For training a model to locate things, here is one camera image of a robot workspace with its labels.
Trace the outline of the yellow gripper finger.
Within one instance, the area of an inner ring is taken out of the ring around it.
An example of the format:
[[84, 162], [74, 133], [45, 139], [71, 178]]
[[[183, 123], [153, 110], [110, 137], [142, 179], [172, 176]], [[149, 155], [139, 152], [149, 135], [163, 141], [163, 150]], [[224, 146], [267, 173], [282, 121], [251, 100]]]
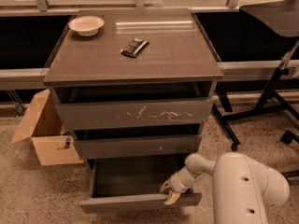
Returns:
[[172, 190], [169, 191], [167, 199], [164, 201], [165, 205], [172, 205], [180, 198], [180, 194]]
[[168, 180], [164, 181], [164, 183], [160, 187], [160, 192], [163, 194], [168, 194], [170, 190], [171, 190], [170, 182]]

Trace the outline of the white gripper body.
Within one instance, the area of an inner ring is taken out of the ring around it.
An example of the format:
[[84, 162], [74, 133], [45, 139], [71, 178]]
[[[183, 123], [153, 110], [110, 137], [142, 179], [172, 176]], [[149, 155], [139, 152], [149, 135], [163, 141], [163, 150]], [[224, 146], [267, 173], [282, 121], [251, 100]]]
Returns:
[[169, 178], [171, 190], [176, 193], [185, 193], [199, 177], [199, 174], [193, 173], [186, 167], [183, 167]]

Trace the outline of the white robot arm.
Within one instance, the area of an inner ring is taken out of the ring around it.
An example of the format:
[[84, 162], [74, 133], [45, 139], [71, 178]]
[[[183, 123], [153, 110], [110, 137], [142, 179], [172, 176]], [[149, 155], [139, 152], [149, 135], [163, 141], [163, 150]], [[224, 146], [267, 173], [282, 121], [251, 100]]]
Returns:
[[277, 170], [244, 154], [229, 152], [210, 161], [198, 153], [161, 186], [172, 205], [204, 175], [212, 177], [214, 224], [268, 224], [266, 208], [288, 201], [290, 186]]

